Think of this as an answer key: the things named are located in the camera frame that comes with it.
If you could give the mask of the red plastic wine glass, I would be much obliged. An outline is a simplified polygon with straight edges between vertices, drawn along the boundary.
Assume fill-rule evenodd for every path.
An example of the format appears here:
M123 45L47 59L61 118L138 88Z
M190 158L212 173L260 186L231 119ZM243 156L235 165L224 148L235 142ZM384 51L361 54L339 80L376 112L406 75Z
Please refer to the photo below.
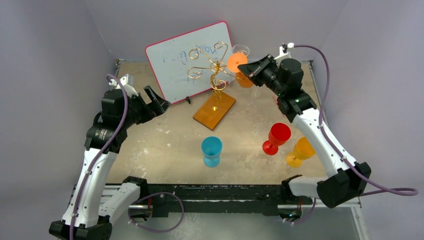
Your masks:
M292 132L288 125L277 122L268 133L268 140L262 144L262 150L267 155L273 156L279 151L279 147L284 145L291 137Z

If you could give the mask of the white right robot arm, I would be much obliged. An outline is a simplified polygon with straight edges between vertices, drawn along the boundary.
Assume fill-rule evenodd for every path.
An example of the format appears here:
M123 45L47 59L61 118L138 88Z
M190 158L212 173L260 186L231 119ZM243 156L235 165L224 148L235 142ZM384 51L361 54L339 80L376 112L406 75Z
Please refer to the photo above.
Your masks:
M319 120L320 111L302 89L302 64L293 58L276 63L272 55L237 67L256 86L266 86L277 97L281 113L300 130L324 167L326 178L296 176L285 181L280 196L288 204L305 196L320 199L328 208L337 207L364 193L370 166L358 163Z

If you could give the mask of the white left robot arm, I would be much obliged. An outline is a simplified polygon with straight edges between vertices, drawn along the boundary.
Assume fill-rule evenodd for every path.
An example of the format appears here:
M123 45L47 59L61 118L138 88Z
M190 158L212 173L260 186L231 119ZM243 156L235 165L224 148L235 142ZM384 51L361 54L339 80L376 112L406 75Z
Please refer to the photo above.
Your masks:
M106 206L101 206L109 172L128 136L128 128L164 114L171 106L149 85L143 89L150 103L132 86L105 92L101 111L86 132L83 166L73 196L62 218L50 224L50 235L60 240L108 240L124 206L131 200L138 205L148 201L149 191L141 186L146 181L128 177L124 189L115 193Z

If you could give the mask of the orange plastic wine glass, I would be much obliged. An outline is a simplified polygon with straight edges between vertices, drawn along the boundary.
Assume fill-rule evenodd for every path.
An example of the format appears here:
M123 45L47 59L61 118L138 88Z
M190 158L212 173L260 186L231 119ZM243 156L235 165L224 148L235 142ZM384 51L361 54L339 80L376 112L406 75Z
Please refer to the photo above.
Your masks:
M233 53L227 60L227 68L234 74L235 80L242 88L251 88L254 84L238 69L238 66L248 63L247 56L242 52Z

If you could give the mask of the clear wine glass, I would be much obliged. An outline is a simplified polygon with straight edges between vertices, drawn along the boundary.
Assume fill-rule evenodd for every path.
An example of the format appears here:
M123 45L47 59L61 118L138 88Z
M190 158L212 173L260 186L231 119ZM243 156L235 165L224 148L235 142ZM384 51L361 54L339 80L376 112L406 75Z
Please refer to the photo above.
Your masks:
M250 49L248 46L243 45L243 44L235 44L232 46L232 53L242 53L244 54L246 57L249 56L250 54Z

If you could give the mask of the blue plastic wine glass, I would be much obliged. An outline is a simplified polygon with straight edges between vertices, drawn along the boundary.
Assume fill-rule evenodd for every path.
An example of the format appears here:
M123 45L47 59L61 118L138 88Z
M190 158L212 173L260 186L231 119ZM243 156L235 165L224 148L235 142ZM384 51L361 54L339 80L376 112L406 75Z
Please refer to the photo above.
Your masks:
M223 143L217 136L208 136L201 143L203 163L209 168L215 168L220 164L220 156Z

